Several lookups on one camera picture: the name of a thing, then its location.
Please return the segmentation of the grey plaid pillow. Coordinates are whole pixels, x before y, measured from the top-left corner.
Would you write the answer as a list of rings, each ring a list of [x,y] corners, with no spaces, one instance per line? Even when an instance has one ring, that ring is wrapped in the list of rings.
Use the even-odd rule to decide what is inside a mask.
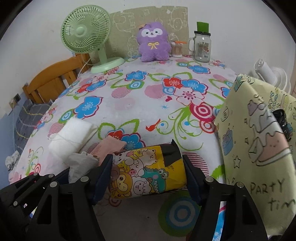
[[[14,147],[20,155],[50,106],[49,103],[35,104],[30,99],[24,102],[14,127]]]

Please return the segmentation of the glass jar green lid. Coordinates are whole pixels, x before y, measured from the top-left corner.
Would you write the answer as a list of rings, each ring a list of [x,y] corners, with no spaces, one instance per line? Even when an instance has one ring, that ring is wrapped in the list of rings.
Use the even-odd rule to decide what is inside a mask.
[[[188,40],[188,50],[196,61],[209,62],[211,55],[211,34],[209,33],[209,24],[197,22],[195,36]]]

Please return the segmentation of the green patterned cardboard sheet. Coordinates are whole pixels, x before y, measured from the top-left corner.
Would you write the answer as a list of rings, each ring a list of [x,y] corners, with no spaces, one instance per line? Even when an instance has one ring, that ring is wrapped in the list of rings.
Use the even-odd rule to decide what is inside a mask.
[[[107,57],[135,57],[138,55],[139,27],[160,22],[168,32],[169,41],[189,38],[188,8],[185,6],[147,6],[111,13],[112,29],[105,50]]]

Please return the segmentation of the cartoon yellow tissue pack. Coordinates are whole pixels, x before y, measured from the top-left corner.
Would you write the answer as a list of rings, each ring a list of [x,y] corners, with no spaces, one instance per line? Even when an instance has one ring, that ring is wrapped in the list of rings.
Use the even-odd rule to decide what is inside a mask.
[[[161,194],[186,183],[182,153],[174,140],[113,155],[109,186],[113,199]]]

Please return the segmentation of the green desk fan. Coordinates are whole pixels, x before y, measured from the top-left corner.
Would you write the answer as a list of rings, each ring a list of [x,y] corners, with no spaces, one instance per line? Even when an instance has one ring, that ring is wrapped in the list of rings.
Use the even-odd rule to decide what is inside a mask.
[[[112,28],[109,13],[96,5],[84,5],[74,9],[62,23],[61,40],[66,48],[77,54],[97,51],[99,62],[91,73],[102,73],[122,65],[121,57],[107,58],[105,43]]]

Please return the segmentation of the crumpled white cloth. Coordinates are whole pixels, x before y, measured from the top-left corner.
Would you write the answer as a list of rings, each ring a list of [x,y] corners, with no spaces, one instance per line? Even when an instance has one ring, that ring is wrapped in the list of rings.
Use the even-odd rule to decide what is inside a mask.
[[[5,160],[5,166],[8,171],[11,171],[20,159],[20,153],[16,150],[11,156],[7,156]]]

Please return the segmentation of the yellow patterned storage box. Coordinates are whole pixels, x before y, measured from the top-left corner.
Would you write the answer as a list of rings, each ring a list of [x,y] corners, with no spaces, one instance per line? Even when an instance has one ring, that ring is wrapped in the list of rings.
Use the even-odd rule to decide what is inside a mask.
[[[293,128],[288,142],[273,115],[283,109]],[[242,182],[269,236],[295,216],[295,98],[248,75],[238,75],[215,118],[226,181]]]

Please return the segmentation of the clear plastic packet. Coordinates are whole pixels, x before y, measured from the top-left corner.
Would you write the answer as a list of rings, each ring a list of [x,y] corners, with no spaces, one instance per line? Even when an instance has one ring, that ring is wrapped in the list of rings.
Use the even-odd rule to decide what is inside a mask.
[[[71,154],[65,161],[70,168],[68,174],[69,183],[75,183],[78,179],[85,176],[91,169],[98,167],[99,160],[83,151],[81,154]]]

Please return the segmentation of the toothpick jar orange lid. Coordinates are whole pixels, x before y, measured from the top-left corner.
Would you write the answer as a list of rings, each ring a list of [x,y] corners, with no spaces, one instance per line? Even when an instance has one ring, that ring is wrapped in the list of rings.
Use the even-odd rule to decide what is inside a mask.
[[[183,46],[187,45],[184,41],[171,41],[171,56],[180,58],[183,56]]]

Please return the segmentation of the purple plush toy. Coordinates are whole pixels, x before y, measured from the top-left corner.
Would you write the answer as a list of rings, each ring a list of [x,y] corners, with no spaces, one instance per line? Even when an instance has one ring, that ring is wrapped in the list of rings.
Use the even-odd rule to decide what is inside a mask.
[[[168,32],[162,23],[151,22],[140,27],[137,42],[142,62],[169,60],[171,44],[168,42]]]

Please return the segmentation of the floral tablecloth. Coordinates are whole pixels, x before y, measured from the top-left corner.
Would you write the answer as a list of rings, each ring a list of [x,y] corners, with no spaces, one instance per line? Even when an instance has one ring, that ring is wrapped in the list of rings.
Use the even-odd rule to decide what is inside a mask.
[[[218,60],[203,64],[189,57],[130,58],[105,73],[85,72],[40,118],[9,181],[65,169],[48,146],[71,118],[97,127],[83,147],[87,153],[107,136],[124,141],[126,150],[175,141],[205,175],[223,181],[214,119],[235,78]],[[107,240],[185,240],[199,208],[186,189],[122,200],[107,191],[94,211]]]

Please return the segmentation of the black plastic bag roll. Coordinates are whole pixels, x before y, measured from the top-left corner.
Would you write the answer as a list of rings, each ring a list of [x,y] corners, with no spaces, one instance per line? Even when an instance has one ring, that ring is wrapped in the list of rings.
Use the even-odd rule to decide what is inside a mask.
[[[273,111],[273,115],[276,118],[277,122],[279,123],[285,138],[289,142],[292,139],[292,132],[293,128],[290,123],[287,121],[287,116],[283,109],[277,109]]]

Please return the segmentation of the white standing fan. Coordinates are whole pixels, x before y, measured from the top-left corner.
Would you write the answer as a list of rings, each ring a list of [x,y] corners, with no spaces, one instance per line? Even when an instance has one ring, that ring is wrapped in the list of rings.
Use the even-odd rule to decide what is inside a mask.
[[[254,64],[254,70],[261,80],[290,94],[291,83],[285,70],[280,67],[269,67],[263,59]]]

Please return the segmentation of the pink packet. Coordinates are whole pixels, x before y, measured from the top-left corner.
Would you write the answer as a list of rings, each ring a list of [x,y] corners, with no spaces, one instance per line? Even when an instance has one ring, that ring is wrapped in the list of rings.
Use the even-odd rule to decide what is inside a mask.
[[[100,166],[108,154],[113,154],[122,151],[125,145],[125,141],[121,141],[114,137],[107,136],[94,148],[94,150],[90,154],[92,156],[96,156]]]

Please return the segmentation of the white cotton pad pack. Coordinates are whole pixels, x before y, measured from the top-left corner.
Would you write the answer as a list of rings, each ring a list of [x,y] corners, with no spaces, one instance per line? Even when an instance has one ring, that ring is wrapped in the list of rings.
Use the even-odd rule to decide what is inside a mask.
[[[49,144],[49,151],[65,161],[77,153],[96,133],[97,126],[79,118],[71,118]]]

